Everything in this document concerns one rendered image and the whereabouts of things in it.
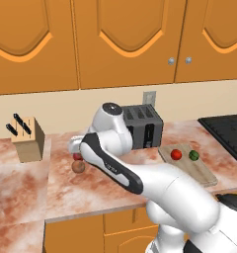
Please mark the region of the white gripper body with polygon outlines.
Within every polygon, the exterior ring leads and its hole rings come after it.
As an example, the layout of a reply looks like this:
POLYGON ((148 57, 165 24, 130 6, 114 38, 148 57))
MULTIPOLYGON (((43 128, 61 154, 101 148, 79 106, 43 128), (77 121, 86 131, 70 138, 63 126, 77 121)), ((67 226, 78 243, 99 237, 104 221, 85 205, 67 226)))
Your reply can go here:
POLYGON ((84 135, 74 135, 69 139, 67 143, 67 149, 71 154, 80 152, 80 144, 83 138, 84 135))

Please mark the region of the red tomato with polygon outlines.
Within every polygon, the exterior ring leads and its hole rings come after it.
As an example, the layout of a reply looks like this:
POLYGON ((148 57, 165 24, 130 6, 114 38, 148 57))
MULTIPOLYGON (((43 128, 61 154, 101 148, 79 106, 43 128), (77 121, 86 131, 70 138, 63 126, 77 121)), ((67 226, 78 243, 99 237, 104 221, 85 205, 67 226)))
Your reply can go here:
POLYGON ((173 160, 180 160, 182 156, 183 156, 182 151, 179 149, 173 149, 171 152, 171 158, 173 160))

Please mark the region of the wooden cutting board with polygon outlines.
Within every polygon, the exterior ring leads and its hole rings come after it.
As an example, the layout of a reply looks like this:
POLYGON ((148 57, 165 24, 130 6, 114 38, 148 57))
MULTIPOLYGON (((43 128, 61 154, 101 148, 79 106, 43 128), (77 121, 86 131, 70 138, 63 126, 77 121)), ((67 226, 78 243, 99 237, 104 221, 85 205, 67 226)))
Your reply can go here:
POLYGON ((166 163, 173 164, 179 167, 184 172, 188 173, 195 180, 200 182, 204 187, 211 187, 217 184, 217 178, 210 172, 201 158, 193 161, 190 158, 190 152, 193 149, 189 144, 170 144, 159 147, 159 154, 166 163), (182 157, 179 160, 172 158, 172 151, 178 149, 182 152, 182 157))

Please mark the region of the brown round food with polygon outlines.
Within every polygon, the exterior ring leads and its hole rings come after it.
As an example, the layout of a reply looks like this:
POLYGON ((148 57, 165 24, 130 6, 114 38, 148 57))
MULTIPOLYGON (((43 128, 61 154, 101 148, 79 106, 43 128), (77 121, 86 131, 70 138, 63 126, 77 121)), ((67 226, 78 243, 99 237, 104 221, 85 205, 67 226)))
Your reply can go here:
POLYGON ((85 171, 85 163, 81 160, 72 163, 72 171, 76 174, 81 174, 85 171))

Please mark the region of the wooden knife block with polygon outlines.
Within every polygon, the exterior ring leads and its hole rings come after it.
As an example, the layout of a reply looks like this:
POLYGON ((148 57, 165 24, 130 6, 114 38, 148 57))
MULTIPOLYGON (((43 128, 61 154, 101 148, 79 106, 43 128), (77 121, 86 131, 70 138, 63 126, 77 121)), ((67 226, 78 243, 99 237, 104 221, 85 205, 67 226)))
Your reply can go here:
POLYGON ((16 120, 11 124, 18 135, 11 135, 19 160, 24 162, 41 161, 44 147, 44 132, 35 117, 24 117, 23 122, 29 127, 31 133, 27 133, 16 120))

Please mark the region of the dark grey toaster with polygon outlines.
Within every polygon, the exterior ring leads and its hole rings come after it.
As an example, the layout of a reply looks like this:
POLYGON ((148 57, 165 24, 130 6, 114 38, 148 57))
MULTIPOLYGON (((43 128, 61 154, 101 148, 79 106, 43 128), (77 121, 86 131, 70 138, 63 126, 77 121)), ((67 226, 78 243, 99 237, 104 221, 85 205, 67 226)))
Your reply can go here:
POLYGON ((131 133, 133 149, 161 145, 163 120, 150 105, 124 106, 123 118, 131 133))

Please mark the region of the orange drawer front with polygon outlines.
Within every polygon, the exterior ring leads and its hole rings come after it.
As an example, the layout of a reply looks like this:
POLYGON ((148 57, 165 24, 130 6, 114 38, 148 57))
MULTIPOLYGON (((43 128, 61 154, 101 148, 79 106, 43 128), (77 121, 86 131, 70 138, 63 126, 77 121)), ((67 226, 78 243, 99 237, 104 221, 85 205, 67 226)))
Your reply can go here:
POLYGON ((104 231, 106 234, 117 233, 146 228, 157 227, 148 217, 146 208, 137 208, 126 211, 106 213, 104 218, 104 231))

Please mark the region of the orange upper cupboard door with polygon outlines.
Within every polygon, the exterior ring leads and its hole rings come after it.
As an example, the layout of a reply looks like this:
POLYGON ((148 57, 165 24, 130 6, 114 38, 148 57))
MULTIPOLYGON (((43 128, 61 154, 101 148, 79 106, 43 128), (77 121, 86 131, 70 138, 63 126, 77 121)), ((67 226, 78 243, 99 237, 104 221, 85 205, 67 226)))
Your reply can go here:
POLYGON ((186 3, 74 0, 80 87, 172 83, 186 3))
POLYGON ((237 79, 237 0, 187 0, 175 81, 229 79, 237 79))
POLYGON ((0 95, 77 88, 72 0, 0 0, 0 95))

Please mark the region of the orange cupboard door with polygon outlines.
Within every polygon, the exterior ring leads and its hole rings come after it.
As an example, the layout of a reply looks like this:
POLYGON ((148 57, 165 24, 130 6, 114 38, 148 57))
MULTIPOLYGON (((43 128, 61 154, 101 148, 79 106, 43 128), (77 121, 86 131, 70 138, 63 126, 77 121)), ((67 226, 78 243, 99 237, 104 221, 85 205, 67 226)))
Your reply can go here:
POLYGON ((237 0, 187 0, 175 81, 229 79, 237 79, 237 0))
POLYGON ((172 83, 186 3, 74 0, 80 87, 172 83))
POLYGON ((0 0, 0 95, 77 88, 72 0, 0 0))
POLYGON ((104 235, 104 253, 145 253, 155 238, 157 225, 104 235))

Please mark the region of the orange lower cupboard door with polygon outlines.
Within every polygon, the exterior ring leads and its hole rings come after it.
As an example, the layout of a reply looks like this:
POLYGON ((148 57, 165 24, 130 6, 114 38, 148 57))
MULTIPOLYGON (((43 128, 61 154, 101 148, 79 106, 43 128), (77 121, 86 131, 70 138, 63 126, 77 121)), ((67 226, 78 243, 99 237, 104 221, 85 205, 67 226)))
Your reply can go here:
POLYGON ((155 238, 157 225, 104 235, 104 253, 145 253, 155 238))

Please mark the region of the black hob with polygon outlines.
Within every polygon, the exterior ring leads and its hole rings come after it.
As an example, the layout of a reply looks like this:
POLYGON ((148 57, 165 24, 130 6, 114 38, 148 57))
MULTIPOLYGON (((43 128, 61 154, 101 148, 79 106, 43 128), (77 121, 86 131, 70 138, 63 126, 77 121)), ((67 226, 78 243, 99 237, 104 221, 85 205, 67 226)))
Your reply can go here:
POLYGON ((237 161, 237 115, 197 120, 237 161))

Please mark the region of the grey wall socket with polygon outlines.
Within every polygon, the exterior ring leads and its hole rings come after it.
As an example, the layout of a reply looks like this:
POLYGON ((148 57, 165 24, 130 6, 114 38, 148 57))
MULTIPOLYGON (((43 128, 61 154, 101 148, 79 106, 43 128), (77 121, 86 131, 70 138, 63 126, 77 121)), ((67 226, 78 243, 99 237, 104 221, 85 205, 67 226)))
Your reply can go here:
POLYGON ((143 104, 149 104, 152 107, 155 106, 156 101, 156 92, 155 91, 147 91, 143 93, 143 104))

